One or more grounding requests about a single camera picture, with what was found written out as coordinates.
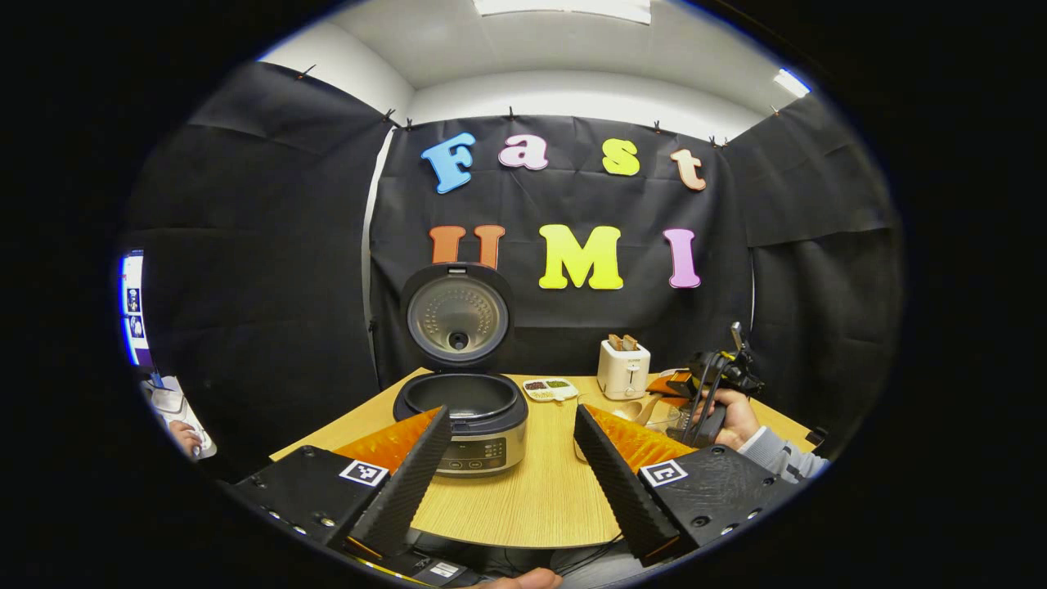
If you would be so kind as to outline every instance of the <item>sleeve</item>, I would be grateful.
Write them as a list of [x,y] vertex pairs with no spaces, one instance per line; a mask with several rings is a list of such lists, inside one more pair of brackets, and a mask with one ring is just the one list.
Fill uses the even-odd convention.
[[812,452],[800,452],[796,445],[781,439],[766,426],[757,430],[738,452],[790,483],[818,475],[829,463]]

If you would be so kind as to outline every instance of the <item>rice cooker control panel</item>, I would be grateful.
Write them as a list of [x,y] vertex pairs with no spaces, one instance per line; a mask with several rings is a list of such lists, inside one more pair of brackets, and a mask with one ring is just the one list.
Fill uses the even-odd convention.
[[451,440],[440,460],[441,471],[484,471],[506,463],[506,438]]

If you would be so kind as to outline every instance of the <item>foam letter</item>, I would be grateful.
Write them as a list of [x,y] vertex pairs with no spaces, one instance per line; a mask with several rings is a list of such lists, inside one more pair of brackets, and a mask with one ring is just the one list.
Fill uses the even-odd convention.
[[672,277],[669,278],[669,285],[673,288],[694,288],[701,284],[701,278],[694,273],[694,256],[691,254],[694,232],[689,229],[665,229],[662,234],[669,240],[672,252]]
[[603,142],[603,166],[611,174],[634,176],[640,171],[640,160],[632,157],[637,145],[626,139],[607,139]]
[[593,268],[589,286],[598,290],[621,288],[622,276],[618,275],[618,237],[622,235],[617,227],[601,225],[593,229],[583,249],[566,225],[542,225],[538,233],[545,237],[545,275],[538,279],[542,288],[565,288],[562,267],[567,267],[572,281],[581,288]]
[[691,189],[703,189],[706,181],[698,177],[695,167],[701,167],[701,160],[691,155],[691,150],[682,149],[669,154],[669,159],[676,162],[680,167],[680,179]]
[[432,237],[432,263],[458,262],[458,242],[465,229],[458,225],[440,225],[429,229]]
[[519,167],[527,165],[528,169],[541,169],[549,165],[545,159],[545,139],[538,135],[513,135],[506,139],[507,146],[498,154],[498,161],[503,165]]
[[428,159],[437,173],[437,191],[448,192],[469,181],[472,174],[459,169],[459,164],[472,165],[472,153],[463,145],[476,142],[470,133],[459,133],[442,143],[437,143],[422,152],[422,159]]
[[498,237],[506,234],[506,227],[480,225],[472,232],[480,237],[480,263],[498,269]]

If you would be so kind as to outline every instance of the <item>ceiling light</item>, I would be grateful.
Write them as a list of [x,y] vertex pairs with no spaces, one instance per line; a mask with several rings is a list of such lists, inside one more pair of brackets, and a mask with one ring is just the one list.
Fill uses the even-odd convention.
[[778,75],[775,76],[775,82],[780,84],[782,88],[785,88],[789,92],[796,94],[798,98],[802,98],[807,95],[807,92],[810,92],[810,88],[808,88],[803,82],[797,80],[797,77],[789,73],[787,69],[779,69]]
[[555,10],[651,23],[650,0],[472,0],[480,16]]

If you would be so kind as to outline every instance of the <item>white wall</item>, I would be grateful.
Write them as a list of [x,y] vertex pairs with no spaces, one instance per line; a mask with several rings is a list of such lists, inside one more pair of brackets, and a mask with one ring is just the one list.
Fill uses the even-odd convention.
[[384,113],[395,108],[393,119],[406,122],[407,105],[415,88],[378,53],[340,26],[321,22],[285,40],[259,61],[305,71],[309,75],[356,96]]
[[561,114],[625,120],[707,139],[734,138],[766,117],[675,84],[598,71],[516,71],[480,75],[415,93],[414,122],[509,114]]

